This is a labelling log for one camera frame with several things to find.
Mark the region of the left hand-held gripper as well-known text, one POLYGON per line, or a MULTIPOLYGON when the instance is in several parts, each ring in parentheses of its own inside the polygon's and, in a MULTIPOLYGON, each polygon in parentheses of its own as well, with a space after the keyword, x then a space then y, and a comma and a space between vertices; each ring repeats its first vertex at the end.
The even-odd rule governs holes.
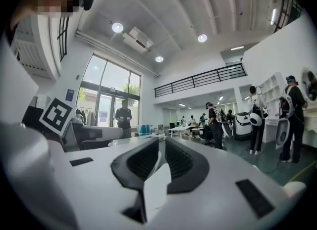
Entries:
POLYGON ((55 98, 39 119, 45 126, 44 137, 60 144, 64 151, 105 148, 109 140, 120 139, 123 135, 122 128, 85 126, 72 114, 72 107, 55 98))

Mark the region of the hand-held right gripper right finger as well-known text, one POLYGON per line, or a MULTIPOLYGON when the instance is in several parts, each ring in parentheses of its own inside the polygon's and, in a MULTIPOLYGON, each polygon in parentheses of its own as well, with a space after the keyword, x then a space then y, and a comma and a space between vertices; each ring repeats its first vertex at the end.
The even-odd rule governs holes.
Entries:
POLYGON ((206 179, 210 170, 204 155, 172 138, 165 140, 165 160, 171 173, 168 194, 192 192, 206 179))

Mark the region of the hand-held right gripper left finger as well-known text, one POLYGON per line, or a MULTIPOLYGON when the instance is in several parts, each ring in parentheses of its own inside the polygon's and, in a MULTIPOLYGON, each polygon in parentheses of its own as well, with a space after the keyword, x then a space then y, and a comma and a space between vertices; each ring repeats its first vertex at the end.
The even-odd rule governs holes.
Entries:
POLYGON ((158 157, 159 139, 150 138, 117 156, 111 163, 111 170, 123 187, 141 191, 158 157))

